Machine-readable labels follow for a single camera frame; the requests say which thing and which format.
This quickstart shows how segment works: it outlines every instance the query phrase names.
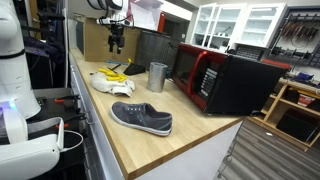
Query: cabinet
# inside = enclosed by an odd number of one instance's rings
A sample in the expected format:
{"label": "cabinet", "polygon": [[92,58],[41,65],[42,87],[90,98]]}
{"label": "cabinet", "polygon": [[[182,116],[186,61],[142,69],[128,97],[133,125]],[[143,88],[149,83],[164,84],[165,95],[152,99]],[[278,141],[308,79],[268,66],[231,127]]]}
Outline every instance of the cabinet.
{"label": "cabinet", "polygon": [[200,6],[191,44],[225,51],[240,27],[246,4],[209,4]]}
{"label": "cabinet", "polygon": [[[296,95],[292,96],[292,94],[290,94],[292,93],[290,92],[292,91],[292,89],[295,90]],[[316,100],[313,102],[313,104],[310,104],[313,106],[304,107],[297,103],[299,92],[301,91],[304,91],[304,93],[308,93],[309,96],[316,97]],[[274,92],[275,93],[270,95],[270,98],[262,109],[261,114],[257,117],[251,117],[249,118],[249,120],[307,151],[307,149],[311,147],[320,136],[320,133],[318,133],[320,121],[318,121],[317,125],[315,125],[315,133],[311,134],[314,137],[308,141],[299,140],[298,138],[293,137],[286,132],[283,132],[282,130],[280,130],[281,128],[279,128],[278,125],[281,119],[283,119],[283,116],[286,114],[286,112],[288,112],[288,110],[294,110],[303,113],[308,117],[312,117],[313,119],[320,119],[320,96],[317,95],[317,89],[301,83],[281,79],[275,87]],[[307,121],[309,119],[303,119],[303,121],[305,123],[308,123]]]}
{"label": "cabinet", "polygon": [[285,9],[285,3],[250,4],[236,43],[268,48]]}

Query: floor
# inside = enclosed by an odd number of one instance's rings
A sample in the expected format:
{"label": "floor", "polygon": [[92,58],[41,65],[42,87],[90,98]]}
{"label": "floor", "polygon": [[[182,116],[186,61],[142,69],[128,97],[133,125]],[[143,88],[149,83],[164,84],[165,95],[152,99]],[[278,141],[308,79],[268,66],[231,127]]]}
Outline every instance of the floor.
{"label": "floor", "polygon": [[245,120],[215,180],[318,180],[320,142],[307,152]]}

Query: red microwave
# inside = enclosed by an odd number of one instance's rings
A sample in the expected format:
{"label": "red microwave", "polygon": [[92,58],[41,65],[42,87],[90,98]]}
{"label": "red microwave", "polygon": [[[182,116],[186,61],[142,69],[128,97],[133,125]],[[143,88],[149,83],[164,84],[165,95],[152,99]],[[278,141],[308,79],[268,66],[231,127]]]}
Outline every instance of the red microwave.
{"label": "red microwave", "polygon": [[285,71],[257,60],[180,44],[172,79],[204,113],[252,115],[261,111]]}

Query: white robot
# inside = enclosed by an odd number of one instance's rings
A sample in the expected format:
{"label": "white robot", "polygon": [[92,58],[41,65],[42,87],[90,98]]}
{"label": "white robot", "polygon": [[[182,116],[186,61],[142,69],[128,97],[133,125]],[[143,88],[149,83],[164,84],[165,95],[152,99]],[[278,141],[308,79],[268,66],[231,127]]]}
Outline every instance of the white robot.
{"label": "white robot", "polygon": [[57,134],[28,140],[35,131],[26,119],[40,106],[30,85],[20,23],[12,0],[0,1],[0,136],[10,144],[0,145],[0,179],[30,179],[52,169],[63,150],[63,121]]}

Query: white cabinet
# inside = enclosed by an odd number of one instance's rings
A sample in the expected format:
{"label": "white cabinet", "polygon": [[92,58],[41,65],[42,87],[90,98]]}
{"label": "white cabinet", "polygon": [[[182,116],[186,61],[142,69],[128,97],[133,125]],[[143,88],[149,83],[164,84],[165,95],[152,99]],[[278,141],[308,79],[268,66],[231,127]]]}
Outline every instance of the white cabinet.
{"label": "white cabinet", "polygon": [[285,3],[249,5],[235,42],[268,48],[285,10]]}
{"label": "white cabinet", "polygon": [[245,3],[200,6],[190,44],[225,51],[236,37],[245,8]]}

